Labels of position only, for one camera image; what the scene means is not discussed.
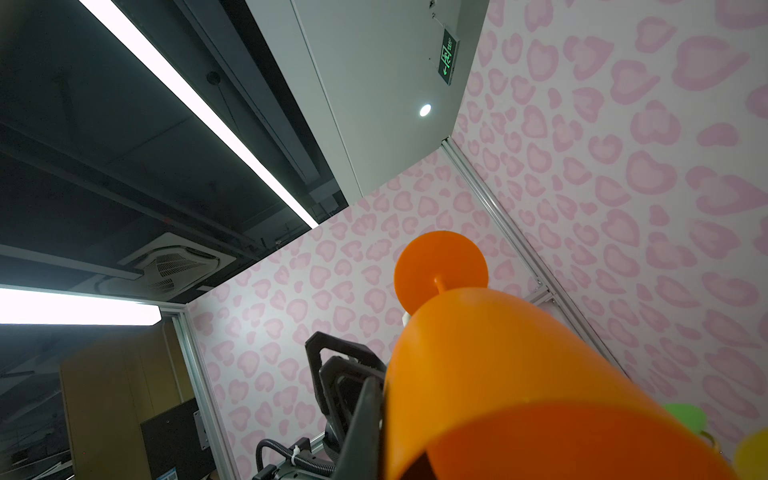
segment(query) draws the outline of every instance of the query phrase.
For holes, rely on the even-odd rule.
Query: yellow round object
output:
[[[747,436],[733,456],[740,480],[768,480],[768,429]]]

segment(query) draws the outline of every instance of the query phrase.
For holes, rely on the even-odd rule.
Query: light fixture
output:
[[[160,308],[133,300],[0,286],[0,324],[154,325]]]
[[[131,51],[141,63],[181,100],[192,113],[219,137],[232,152],[245,162],[256,175],[274,191],[310,228],[317,227],[317,222],[296,201],[288,190],[261,164],[248,150],[248,147],[230,130],[221,118],[208,106],[203,98],[186,80],[168,63],[168,60],[144,37],[123,12],[111,0],[80,0],[112,34]]]

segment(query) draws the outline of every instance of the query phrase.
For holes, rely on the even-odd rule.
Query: dark ceiling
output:
[[[114,2],[317,222],[346,207],[245,0]],[[228,259],[187,303],[308,230],[78,0],[0,2],[0,105],[0,284],[146,275],[172,233]],[[66,461],[14,470],[68,449],[58,362],[110,331],[0,326],[0,480]]]

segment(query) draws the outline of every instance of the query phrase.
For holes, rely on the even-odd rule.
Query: linear ceiling light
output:
[[[0,324],[154,325],[160,308],[133,300],[0,287]]]
[[[251,168],[278,197],[296,212],[310,228],[317,222],[296,201],[288,190],[261,164],[248,147],[230,130],[203,98],[174,70],[168,60],[147,40],[111,0],[80,0],[112,34],[131,51],[141,63],[162,81],[199,119],[205,123],[240,159]]]

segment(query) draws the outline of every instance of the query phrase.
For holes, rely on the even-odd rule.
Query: yellow object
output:
[[[768,480],[768,429],[741,441],[733,455],[733,468],[740,480]]]
[[[566,327],[486,288],[485,259],[458,237],[417,238],[395,270],[413,317],[386,375],[385,480],[425,452],[440,480],[736,478]]]

